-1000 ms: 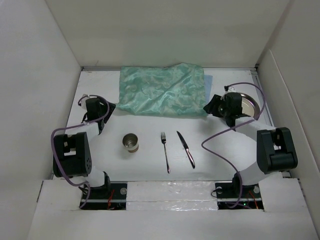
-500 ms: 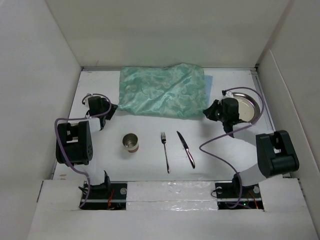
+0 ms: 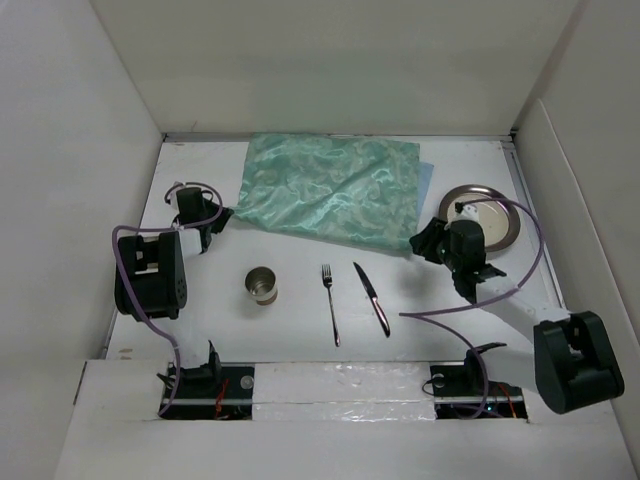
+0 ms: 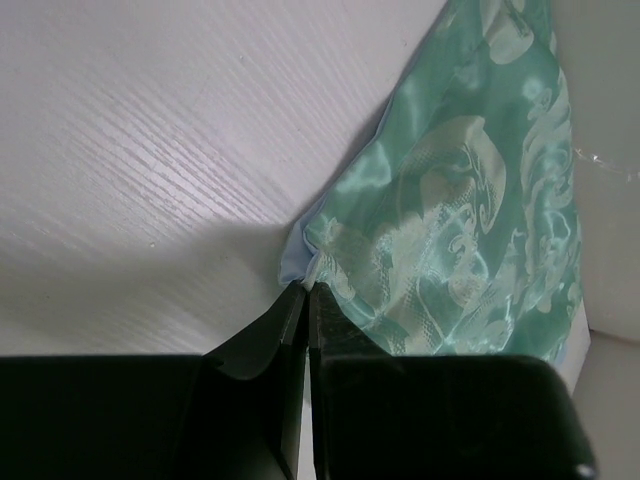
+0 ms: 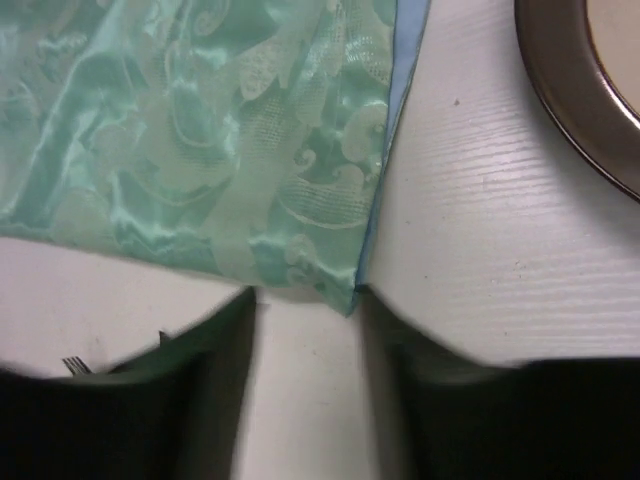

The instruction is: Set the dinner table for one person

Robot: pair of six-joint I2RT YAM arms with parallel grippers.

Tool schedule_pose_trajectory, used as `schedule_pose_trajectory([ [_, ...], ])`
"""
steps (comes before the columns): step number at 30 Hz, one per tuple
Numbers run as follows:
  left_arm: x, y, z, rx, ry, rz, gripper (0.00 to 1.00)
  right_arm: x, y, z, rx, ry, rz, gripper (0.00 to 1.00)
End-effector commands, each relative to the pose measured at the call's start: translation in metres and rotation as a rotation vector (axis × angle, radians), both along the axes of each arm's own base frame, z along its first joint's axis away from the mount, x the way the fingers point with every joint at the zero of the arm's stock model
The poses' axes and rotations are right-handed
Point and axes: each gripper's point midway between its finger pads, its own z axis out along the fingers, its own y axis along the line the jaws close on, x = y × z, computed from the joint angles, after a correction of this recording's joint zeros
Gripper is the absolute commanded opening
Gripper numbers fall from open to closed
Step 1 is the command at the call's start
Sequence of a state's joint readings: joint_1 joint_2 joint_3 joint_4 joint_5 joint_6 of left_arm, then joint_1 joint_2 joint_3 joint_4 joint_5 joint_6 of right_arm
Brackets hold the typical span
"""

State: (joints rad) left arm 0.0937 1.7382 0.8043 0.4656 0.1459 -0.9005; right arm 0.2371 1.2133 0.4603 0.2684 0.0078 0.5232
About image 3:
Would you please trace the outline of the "metal cup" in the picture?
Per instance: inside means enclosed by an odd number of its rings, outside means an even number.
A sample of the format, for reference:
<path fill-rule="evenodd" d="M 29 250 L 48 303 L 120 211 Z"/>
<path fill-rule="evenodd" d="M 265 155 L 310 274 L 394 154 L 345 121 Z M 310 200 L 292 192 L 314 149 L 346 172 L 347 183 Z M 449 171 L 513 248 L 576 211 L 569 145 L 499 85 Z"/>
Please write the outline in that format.
<path fill-rule="evenodd" d="M 258 266 L 245 276 L 245 289 L 249 297 L 260 306 L 272 304 L 278 295 L 275 273 L 266 266 Z"/>

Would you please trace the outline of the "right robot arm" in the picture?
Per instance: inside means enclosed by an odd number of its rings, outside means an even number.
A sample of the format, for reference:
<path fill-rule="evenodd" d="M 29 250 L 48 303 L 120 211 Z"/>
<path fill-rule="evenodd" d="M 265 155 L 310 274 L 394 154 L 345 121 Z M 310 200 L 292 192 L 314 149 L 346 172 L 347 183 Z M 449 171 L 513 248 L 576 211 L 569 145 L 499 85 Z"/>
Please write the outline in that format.
<path fill-rule="evenodd" d="M 556 414 L 612 400 L 625 383 L 604 322 L 594 312 L 553 307 L 524 292 L 486 260 L 480 224 L 438 218 L 409 240 L 413 254 L 444 265 L 470 308 L 497 316 L 532 345 L 529 353 L 499 346 L 462 369 L 462 381 L 483 394 L 498 381 L 535 391 Z"/>

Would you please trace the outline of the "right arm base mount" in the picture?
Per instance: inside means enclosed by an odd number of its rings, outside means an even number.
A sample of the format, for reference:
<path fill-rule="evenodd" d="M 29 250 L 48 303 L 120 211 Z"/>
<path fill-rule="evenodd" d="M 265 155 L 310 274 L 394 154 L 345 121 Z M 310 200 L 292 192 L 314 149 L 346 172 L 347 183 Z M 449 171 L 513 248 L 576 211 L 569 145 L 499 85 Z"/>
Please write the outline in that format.
<path fill-rule="evenodd" d="M 461 363 L 436 363 L 422 391 L 434 399 L 438 420 L 462 420 L 472 416 L 481 404 L 483 385 L 468 379 Z M 528 419 L 522 389 L 507 383 L 488 382 L 488 396 L 478 419 Z"/>

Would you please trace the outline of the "green patterned cloth placemat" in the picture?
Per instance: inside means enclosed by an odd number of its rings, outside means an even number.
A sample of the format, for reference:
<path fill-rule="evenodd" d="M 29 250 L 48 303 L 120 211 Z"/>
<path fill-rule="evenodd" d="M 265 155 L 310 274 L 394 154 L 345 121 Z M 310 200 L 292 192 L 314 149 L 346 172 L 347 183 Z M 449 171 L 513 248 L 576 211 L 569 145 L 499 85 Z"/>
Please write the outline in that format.
<path fill-rule="evenodd" d="M 236 216 L 270 233 L 404 252 L 434 171 L 420 153 L 384 138 L 257 134 Z"/>

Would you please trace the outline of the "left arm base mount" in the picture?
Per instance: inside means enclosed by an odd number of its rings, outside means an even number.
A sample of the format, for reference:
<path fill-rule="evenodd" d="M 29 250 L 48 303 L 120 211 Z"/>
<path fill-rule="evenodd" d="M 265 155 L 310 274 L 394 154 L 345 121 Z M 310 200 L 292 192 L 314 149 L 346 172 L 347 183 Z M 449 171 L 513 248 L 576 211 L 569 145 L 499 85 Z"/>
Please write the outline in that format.
<path fill-rule="evenodd" d="M 164 384 L 159 410 L 164 420 L 244 421 L 252 419 L 255 366 L 253 364 L 223 363 L 221 379 L 213 383 L 205 380 L 181 378 L 176 396 L 169 407 L 175 368 L 167 375 L 157 376 Z"/>

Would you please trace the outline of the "metal plate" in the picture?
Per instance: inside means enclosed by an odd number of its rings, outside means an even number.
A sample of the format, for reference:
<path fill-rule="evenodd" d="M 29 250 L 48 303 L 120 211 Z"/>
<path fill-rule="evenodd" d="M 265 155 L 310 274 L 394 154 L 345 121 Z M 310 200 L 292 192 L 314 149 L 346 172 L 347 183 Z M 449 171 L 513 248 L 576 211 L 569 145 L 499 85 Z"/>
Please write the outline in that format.
<path fill-rule="evenodd" d="M 480 225 L 484 232 L 488 253 L 505 250 L 518 238 L 521 221 L 516 209 L 508 203 L 498 202 L 504 195 L 498 190 L 477 184 L 466 184 L 453 188 L 445 194 L 438 207 L 438 218 L 451 221 L 455 216 L 455 204 L 480 200 L 475 204 Z"/>

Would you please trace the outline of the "silver fork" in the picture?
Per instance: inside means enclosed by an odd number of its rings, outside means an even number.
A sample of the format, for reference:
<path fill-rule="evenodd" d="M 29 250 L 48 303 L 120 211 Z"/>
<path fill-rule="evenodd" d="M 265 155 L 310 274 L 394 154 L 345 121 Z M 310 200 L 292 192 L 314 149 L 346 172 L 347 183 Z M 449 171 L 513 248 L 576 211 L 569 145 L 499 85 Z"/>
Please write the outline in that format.
<path fill-rule="evenodd" d="M 334 345 L 336 348 L 339 348 L 341 345 L 341 338 L 340 338 L 337 320 L 335 316 L 335 310 L 334 310 L 334 302 L 333 302 L 333 296 L 332 296 L 333 277 L 332 277 L 331 267 L 329 264 L 323 264 L 321 266 L 321 275 L 322 275 L 323 286 L 327 290 L 327 295 L 328 295 L 328 302 L 329 302 L 333 336 L 334 336 Z"/>

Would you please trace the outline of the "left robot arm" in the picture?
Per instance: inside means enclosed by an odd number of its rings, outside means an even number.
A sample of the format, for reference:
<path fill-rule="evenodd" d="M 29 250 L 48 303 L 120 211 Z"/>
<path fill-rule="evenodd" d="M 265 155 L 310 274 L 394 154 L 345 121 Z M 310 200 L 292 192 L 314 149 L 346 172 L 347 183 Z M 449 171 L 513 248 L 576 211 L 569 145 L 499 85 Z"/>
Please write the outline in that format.
<path fill-rule="evenodd" d="M 201 182 L 176 183 L 163 201 L 177 210 L 169 226 L 118 225 L 112 230 L 115 304 L 120 314 L 133 317 L 169 343 L 174 364 L 158 376 L 169 389 L 169 397 L 175 398 L 180 391 L 208 397 L 224 385 L 213 343 L 208 343 L 206 362 L 185 367 L 178 339 L 154 321 L 179 317 L 188 298 L 185 260 L 209 250 L 213 237 L 224 230 L 234 210 L 223 205 L 216 189 Z"/>

